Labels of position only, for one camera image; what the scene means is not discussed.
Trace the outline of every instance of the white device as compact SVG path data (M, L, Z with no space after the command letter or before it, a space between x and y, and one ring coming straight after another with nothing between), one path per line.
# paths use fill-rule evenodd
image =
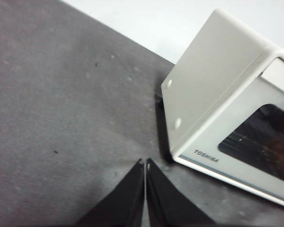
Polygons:
M173 159L284 206L284 50L216 9L161 85Z

